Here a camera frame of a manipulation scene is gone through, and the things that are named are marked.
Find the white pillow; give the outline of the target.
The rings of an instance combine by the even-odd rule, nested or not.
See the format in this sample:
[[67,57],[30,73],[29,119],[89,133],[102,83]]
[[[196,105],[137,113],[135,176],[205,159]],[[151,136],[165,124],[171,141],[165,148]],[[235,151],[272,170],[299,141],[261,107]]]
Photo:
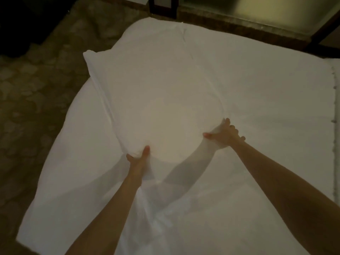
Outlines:
[[219,145],[203,137],[216,133],[237,108],[219,79],[228,35],[183,23],[144,19],[151,32],[111,49],[83,53],[94,86],[126,153],[149,145],[147,193],[171,198],[213,192],[226,182]]

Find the person's left forearm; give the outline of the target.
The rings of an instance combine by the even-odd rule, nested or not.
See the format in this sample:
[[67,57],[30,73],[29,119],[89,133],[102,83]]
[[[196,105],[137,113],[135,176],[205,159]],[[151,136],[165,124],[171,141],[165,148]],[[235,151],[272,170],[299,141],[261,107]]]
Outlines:
[[142,177],[129,175],[65,255],[114,255]]

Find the frosted glass pane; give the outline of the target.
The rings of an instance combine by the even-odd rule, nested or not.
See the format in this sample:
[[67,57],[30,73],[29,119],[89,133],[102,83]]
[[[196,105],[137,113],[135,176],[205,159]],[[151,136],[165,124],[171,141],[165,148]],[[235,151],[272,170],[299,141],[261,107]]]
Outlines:
[[340,10],[340,0],[180,0],[180,5],[306,35]]

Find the dark wooden door frame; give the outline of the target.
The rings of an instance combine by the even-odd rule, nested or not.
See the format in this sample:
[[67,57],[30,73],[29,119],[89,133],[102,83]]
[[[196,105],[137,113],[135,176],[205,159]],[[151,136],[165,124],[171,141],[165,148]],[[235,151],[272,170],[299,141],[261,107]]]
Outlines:
[[340,11],[336,12],[316,33],[308,36],[307,34],[209,12],[200,8],[191,8],[181,5],[180,0],[148,0],[148,6],[150,13],[155,16],[163,16],[178,22],[303,51],[322,58],[340,59],[340,47],[329,47],[321,44],[322,40],[340,26]]

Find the white bed sheet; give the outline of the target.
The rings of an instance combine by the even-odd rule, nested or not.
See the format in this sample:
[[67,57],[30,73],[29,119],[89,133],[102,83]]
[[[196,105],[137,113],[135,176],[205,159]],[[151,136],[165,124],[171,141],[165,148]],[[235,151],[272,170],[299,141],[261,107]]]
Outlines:
[[[122,41],[151,32],[145,22],[134,24]],[[331,66],[313,55],[227,35],[215,64],[237,106],[231,123],[248,144],[333,199]],[[16,240],[39,255],[64,255],[122,184],[129,169],[125,154],[90,77],[70,105]],[[217,155],[227,173],[223,187],[177,199],[164,199],[154,188],[148,195],[148,166],[115,255],[309,255],[235,152],[223,148]]]

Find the person's right hand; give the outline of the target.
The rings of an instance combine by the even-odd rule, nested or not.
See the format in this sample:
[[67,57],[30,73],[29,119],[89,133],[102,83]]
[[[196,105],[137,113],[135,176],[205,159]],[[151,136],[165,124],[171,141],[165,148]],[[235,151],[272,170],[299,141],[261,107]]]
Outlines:
[[228,147],[230,146],[232,149],[237,145],[244,143],[240,139],[239,131],[237,129],[237,133],[231,133],[229,130],[229,126],[232,125],[229,118],[225,118],[222,120],[221,124],[217,127],[217,130],[210,133],[216,133],[216,139],[211,140],[216,142],[221,147]]

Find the person's left hand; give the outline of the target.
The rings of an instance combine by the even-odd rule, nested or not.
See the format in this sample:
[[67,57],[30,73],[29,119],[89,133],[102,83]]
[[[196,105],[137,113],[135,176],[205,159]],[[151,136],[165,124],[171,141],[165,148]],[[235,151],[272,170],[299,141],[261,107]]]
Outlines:
[[133,157],[130,154],[127,154],[126,158],[127,158],[127,161],[130,163],[129,171],[128,171],[126,178],[129,181],[132,181],[138,187],[140,187],[142,183],[142,178],[147,168],[148,161],[146,164],[144,164],[142,162],[142,155],[137,158],[137,157]]

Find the person's right forearm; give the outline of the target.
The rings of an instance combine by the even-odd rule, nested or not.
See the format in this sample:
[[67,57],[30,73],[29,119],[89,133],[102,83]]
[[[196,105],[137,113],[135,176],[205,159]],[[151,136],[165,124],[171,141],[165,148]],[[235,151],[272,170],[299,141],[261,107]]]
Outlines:
[[310,255],[340,255],[340,206],[244,140],[228,145]]

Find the white mattress with piped edge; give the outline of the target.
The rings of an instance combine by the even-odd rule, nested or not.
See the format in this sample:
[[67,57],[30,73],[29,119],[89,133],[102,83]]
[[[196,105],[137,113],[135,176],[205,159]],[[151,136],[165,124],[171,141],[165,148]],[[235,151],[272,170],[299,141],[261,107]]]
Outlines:
[[334,77],[335,91],[335,115],[332,123],[334,124],[334,202],[340,206],[340,58],[326,58],[325,61],[331,66]]

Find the dark furniture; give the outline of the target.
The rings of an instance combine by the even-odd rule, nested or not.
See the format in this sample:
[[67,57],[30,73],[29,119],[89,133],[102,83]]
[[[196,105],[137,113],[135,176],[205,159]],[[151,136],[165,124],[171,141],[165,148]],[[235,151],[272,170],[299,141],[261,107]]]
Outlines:
[[77,0],[0,0],[0,55],[18,58],[41,44]]

